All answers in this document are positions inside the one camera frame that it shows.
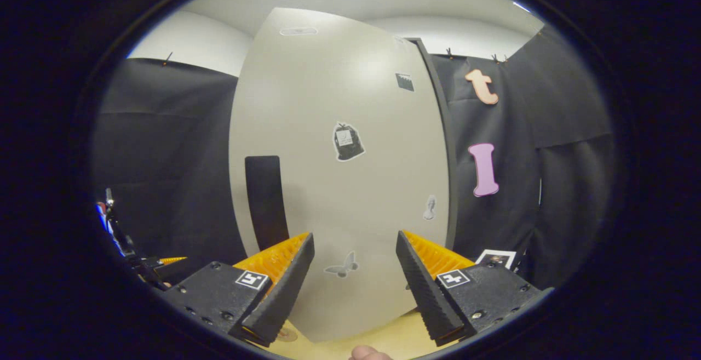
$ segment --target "pink letter i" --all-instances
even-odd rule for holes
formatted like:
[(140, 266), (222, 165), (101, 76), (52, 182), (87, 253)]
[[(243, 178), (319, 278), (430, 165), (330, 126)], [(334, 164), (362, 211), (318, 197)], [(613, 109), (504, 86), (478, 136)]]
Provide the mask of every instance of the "pink letter i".
[(499, 191), (499, 185), (494, 182), (494, 167), (491, 162), (492, 144), (476, 144), (468, 148), (468, 152), (475, 156), (475, 167), (478, 170), (478, 186), (475, 188), (475, 197), (493, 195)]

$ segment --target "black curtain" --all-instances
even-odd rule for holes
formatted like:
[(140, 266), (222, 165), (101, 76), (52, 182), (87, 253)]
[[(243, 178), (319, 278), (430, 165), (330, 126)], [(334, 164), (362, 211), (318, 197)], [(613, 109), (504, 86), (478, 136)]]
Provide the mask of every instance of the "black curtain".
[[(513, 250), (519, 273), (561, 285), (602, 238), (616, 173), (604, 101), (576, 53), (546, 26), (506, 62), (433, 55), (456, 141), (454, 250)], [(495, 105), (465, 75), (491, 77)], [(95, 131), (95, 195), (112, 188), (122, 228), (148, 255), (238, 262), (228, 177), (237, 78), (197, 66), (129, 59), (116, 71)], [(470, 145), (494, 145), (499, 191), (476, 197)]]

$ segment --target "butterfly sticker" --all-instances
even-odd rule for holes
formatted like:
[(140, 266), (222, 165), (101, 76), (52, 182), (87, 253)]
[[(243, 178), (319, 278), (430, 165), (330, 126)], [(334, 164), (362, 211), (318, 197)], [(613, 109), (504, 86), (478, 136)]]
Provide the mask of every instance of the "butterfly sticker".
[(348, 277), (348, 272), (355, 271), (360, 267), (357, 262), (355, 262), (355, 252), (351, 251), (346, 256), (343, 265), (332, 265), (331, 267), (324, 268), (324, 272), (335, 273), (338, 278)]

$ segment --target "white whiteboard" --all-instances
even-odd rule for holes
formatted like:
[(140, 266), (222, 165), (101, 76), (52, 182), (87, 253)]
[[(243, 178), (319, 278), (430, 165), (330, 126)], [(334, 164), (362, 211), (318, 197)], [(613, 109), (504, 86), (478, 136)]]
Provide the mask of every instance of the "white whiteboard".
[[(338, 160), (339, 122), (353, 127), (365, 153)], [(260, 250), (244, 159), (269, 155), (280, 156), (290, 237), (314, 233), (290, 322), (318, 342), (416, 307), (395, 253), (398, 230), (445, 244), (449, 210), (443, 123), (418, 48), (360, 21), (275, 8), (243, 63), (231, 115), (231, 192), (248, 255)], [(325, 272), (351, 252), (357, 270)]]

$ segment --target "ceiling light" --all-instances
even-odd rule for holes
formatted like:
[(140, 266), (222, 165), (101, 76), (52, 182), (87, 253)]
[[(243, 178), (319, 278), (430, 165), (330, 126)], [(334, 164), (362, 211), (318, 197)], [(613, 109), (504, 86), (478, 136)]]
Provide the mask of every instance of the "ceiling light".
[(531, 13), (531, 11), (530, 11), (530, 10), (527, 10), (527, 9), (526, 9), (526, 8), (524, 8), (524, 7), (522, 6), (522, 5), (520, 5), (519, 3), (516, 3), (516, 2), (515, 2), (515, 3), (514, 3), (514, 5), (515, 5), (515, 6), (518, 6), (519, 8), (521, 8), (521, 9), (525, 10), (525, 11), (526, 11), (526, 12), (528, 12), (528, 13)]

